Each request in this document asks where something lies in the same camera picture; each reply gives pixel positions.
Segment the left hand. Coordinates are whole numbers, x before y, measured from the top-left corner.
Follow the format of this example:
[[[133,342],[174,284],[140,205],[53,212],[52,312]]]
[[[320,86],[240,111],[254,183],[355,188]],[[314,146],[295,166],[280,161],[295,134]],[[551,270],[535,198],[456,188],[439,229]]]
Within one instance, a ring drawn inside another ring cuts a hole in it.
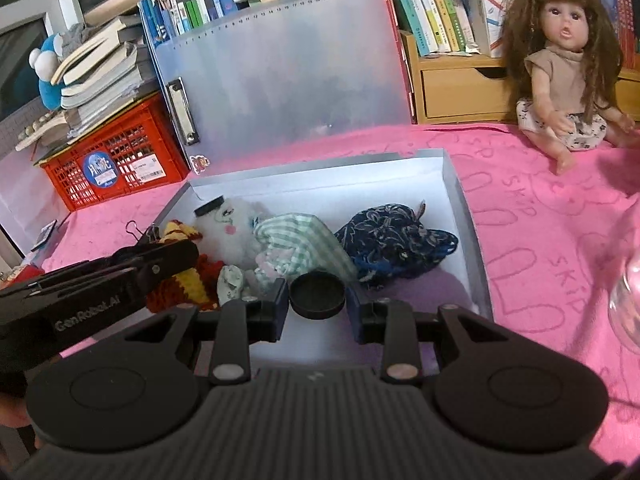
[[[10,396],[7,393],[1,393],[0,396],[1,425],[16,429],[21,441],[24,443],[29,452],[40,450],[43,443],[32,429],[27,430],[30,426],[30,419],[26,410],[26,402],[16,396]]]

